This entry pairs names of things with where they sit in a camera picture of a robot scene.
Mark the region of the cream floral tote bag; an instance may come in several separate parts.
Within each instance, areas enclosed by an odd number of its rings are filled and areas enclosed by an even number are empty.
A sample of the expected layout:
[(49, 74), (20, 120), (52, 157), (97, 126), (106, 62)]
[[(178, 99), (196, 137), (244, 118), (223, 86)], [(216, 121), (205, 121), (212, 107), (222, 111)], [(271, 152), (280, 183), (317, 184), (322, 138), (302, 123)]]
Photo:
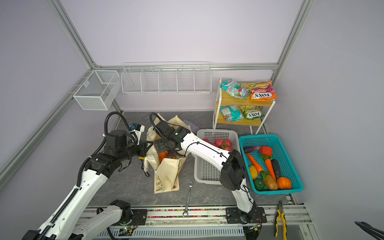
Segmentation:
[[(177, 115), (172, 119), (166, 121), (170, 124), (176, 124), (191, 130), (190, 126), (186, 125)], [(155, 132), (154, 127), (150, 126), (147, 131), (146, 140), (149, 142), (155, 142), (161, 137)], [(164, 158), (160, 163), (160, 157), (156, 150), (155, 143), (144, 158), (144, 171), (148, 172), (150, 166), (155, 171), (155, 183), (154, 193), (165, 193), (171, 191), (178, 191), (179, 186), (179, 174), (187, 160), (187, 157)]]

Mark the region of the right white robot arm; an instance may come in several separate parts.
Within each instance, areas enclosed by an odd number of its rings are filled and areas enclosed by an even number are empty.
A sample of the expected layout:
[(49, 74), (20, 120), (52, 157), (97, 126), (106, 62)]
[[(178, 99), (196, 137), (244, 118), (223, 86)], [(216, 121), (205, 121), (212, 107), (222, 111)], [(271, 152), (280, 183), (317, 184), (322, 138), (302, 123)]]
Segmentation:
[(257, 205), (247, 192), (246, 166), (239, 151), (215, 147), (198, 138), (191, 130), (164, 120), (157, 124), (151, 121), (151, 124), (168, 150), (172, 150), (179, 157), (192, 153), (220, 171), (220, 183), (232, 191), (242, 222), (249, 222), (255, 217)]

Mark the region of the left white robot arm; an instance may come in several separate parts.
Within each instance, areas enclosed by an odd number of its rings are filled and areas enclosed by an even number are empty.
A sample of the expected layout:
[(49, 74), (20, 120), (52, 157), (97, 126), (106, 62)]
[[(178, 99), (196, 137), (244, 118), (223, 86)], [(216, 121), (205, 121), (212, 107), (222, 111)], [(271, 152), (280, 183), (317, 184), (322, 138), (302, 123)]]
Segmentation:
[(153, 146), (152, 142), (140, 141), (138, 144), (108, 145), (104, 140), (103, 151), (92, 155), (83, 162), (78, 173), (77, 183), (65, 200), (37, 230), (29, 230), (24, 240), (91, 240), (114, 224), (131, 225), (134, 213), (131, 205), (115, 200), (106, 210), (97, 214), (84, 225), (76, 227), (81, 214), (121, 162), (133, 157), (144, 157)]

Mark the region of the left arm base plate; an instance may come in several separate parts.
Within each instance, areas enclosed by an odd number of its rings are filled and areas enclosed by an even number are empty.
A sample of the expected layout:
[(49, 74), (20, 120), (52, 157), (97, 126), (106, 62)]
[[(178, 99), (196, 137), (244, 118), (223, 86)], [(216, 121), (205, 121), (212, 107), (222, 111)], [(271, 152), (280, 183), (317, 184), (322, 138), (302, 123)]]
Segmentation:
[(121, 219), (112, 226), (143, 226), (147, 220), (147, 209), (131, 209), (130, 212), (123, 212)]

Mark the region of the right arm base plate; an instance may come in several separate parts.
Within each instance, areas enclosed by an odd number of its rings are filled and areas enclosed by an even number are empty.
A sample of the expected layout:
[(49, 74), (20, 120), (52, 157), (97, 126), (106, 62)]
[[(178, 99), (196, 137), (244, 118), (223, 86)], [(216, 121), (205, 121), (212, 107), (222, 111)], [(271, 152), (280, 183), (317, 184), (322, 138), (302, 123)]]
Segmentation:
[(228, 224), (264, 224), (267, 217), (264, 208), (253, 206), (249, 213), (241, 211), (237, 207), (226, 208), (225, 217)]

